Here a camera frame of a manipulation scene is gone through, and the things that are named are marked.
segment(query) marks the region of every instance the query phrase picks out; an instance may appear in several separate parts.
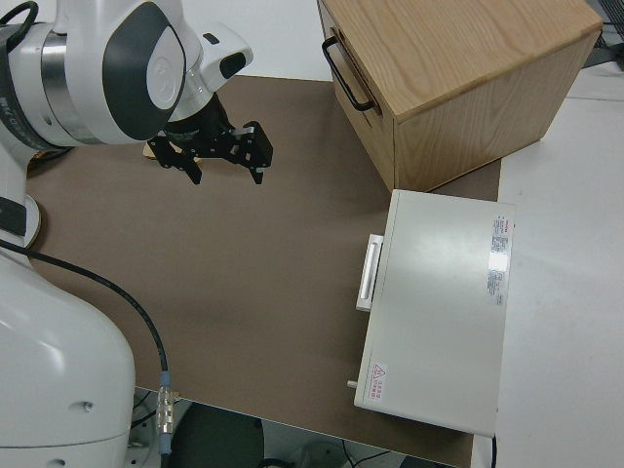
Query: wooden drawer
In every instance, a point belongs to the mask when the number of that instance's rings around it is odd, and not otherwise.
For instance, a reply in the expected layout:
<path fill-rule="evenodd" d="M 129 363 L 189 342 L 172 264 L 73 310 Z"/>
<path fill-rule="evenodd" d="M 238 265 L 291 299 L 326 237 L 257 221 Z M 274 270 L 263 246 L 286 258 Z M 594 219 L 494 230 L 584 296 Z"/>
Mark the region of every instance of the wooden drawer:
<path fill-rule="evenodd" d="M 584 0 L 319 0 L 319 11 L 338 101 L 388 188 L 417 191 L 541 139 L 602 26 Z"/>
<path fill-rule="evenodd" d="M 331 61 L 335 64 L 343 78 L 353 99 L 358 103 L 372 102 L 373 108 L 366 111 L 358 110 L 349 100 L 344 88 L 338 80 L 334 80 L 335 94 L 355 129 L 362 145 L 372 159 L 377 171 L 388 189 L 395 186 L 394 180 L 394 122 L 387 106 L 375 97 L 369 84 L 358 69 L 357 61 L 353 59 L 348 49 L 345 37 L 336 26 L 323 3 L 319 3 L 323 28 L 326 38 L 336 38 L 336 44 L 328 48 Z"/>

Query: drawer handle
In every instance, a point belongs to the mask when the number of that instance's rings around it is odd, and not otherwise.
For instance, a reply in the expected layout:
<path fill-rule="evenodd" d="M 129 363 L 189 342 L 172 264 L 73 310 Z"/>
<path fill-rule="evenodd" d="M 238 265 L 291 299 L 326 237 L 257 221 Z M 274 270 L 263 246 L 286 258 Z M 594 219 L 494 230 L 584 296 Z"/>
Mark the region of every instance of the drawer handle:
<path fill-rule="evenodd" d="M 332 57 L 330 57 L 330 53 L 328 52 L 328 49 L 337 43 L 338 43 L 338 40 L 335 36 L 332 36 L 323 42 L 323 55 L 325 56 L 325 59 L 330 64 L 331 71 L 335 75 L 335 78 L 338 80 L 338 83 L 340 83 L 340 86 L 344 90 L 344 93 L 349 98 L 351 105 L 353 105 L 353 107 L 355 107 L 356 110 L 364 112 L 365 110 L 374 108 L 373 100 L 369 100 L 368 102 L 358 102 L 356 97 L 353 95 L 351 88 L 349 88 L 349 85 L 347 85 L 347 82 L 344 81 L 344 78 L 340 74 L 340 71 L 338 70 L 338 67 L 336 66 Z"/>

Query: brown mat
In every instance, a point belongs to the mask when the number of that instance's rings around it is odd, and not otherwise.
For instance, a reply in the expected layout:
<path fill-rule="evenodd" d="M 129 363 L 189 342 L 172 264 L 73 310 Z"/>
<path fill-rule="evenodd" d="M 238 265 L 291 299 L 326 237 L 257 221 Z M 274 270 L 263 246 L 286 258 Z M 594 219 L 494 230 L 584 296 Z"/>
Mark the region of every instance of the brown mat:
<path fill-rule="evenodd" d="M 469 466 L 472 436 L 358 409 L 345 386 L 367 327 L 355 310 L 367 239 L 383 234 L 390 194 L 332 84 L 238 77 L 220 97 L 235 125 L 260 121 L 275 147 L 261 186 L 222 161 L 203 162 L 193 186 L 141 145 L 77 149 L 31 175 L 46 219 L 36 248 L 144 305 L 184 398 Z M 494 164 L 440 192 L 492 199 L 497 182 Z M 157 355 L 137 314 L 98 285 L 36 266 L 117 324 L 136 384 L 156 388 Z"/>

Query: white table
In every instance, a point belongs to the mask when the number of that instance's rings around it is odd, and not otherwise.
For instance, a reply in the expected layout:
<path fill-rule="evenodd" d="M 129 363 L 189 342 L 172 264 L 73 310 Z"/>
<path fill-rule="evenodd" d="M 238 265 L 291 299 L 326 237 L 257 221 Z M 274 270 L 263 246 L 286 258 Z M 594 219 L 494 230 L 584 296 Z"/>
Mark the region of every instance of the white table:
<path fill-rule="evenodd" d="M 624 73 L 581 71 L 546 137 L 503 160 L 498 200 L 517 207 L 498 466 L 623 466 Z"/>

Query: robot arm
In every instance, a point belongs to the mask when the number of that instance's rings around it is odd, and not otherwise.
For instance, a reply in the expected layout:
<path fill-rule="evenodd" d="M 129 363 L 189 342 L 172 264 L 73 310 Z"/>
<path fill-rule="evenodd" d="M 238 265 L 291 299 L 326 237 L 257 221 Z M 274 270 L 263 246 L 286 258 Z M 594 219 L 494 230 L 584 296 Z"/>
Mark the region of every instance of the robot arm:
<path fill-rule="evenodd" d="M 197 37 L 179 0 L 58 0 L 54 23 L 35 23 L 36 12 L 25 2 L 0 19 L 1 240 L 23 245 L 26 166 L 42 150 L 149 140 L 161 165 L 196 182 L 192 156 L 261 181 L 268 139 L 257 123 L 234 129 L 215 94 L 253 57 L 235 33 L 215 24 Z M 125 338 L 15 251 L 0 250 L 0 277 L 0 351 L 11 357 L 0 466 L 120 468 L 134 393 Z M 172 396 L 160 400 L 166 433 Z"/>
<path fill-rule="evenodd" d="M 156 137 L 161 165 L 195 183 L 194 157 L 241 164 L 260 183 L 271 164 L 268 139 L 258 123 L 236 131 L 215 94 L 252 59 L 222 24 L 198 37 L 178 0 L 58 0 L 55 23 L 32 25 L 7 69 L 15 111 L 51 149 Z"/>

